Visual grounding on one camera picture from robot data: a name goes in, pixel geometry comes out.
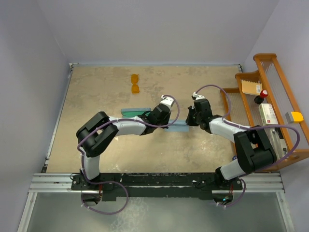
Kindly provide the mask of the blue-grey glasses case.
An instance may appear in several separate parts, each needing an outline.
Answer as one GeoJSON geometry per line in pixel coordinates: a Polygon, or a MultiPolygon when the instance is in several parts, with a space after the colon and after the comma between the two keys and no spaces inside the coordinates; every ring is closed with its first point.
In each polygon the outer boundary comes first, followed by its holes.
{"type": "Polygon", "coordinates": [[[138,115],[146,114],[151,111],[151,108],[124,108],[121,109],[122,117],[135,117],[138,115]]]}

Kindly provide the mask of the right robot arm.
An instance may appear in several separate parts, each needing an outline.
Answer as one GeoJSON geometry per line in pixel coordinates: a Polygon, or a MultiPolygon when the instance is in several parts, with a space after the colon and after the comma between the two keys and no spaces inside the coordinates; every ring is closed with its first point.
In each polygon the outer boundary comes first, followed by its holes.
{"type": "Polygon", "coordinates": [[[277,161],[276,153],[264,129],[250,127],[224,120],[213,115],[209,101],[203,97],[193,97],[193,105],[188,107],[186,124],[199,126],[209,134],[226,138],[235,145],[237,159],[215,170],[214,182],[220,189],[226,189],[232,180],[272,165],[277,161]]]}

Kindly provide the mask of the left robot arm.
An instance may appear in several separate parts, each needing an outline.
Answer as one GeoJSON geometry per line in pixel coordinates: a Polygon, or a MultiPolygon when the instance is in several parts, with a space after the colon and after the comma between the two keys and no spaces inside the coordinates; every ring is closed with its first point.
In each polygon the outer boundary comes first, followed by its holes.
{"type": "Polygon", "coordinates": [[[109,117],[98,112],[77,132],[77,149],[82,154],[82,183],[88,189],[99,185],[100,155],[107,149],[114,137],[122,135],[147,135],[157,128],[166,128],[171,115],[171,105],[160,103],[148,114],[131,118],[109,117]]]}

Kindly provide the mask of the light blue cleaning cloth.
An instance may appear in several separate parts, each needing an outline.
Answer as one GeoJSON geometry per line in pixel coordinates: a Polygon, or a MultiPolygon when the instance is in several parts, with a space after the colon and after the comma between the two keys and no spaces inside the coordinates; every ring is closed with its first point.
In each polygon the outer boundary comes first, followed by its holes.
{"type": "Polygon", "coordinates": [[[165,129],[166,132],[189,132],[189,126],[185,120],[178,119],[175,123],[165,129]]]}

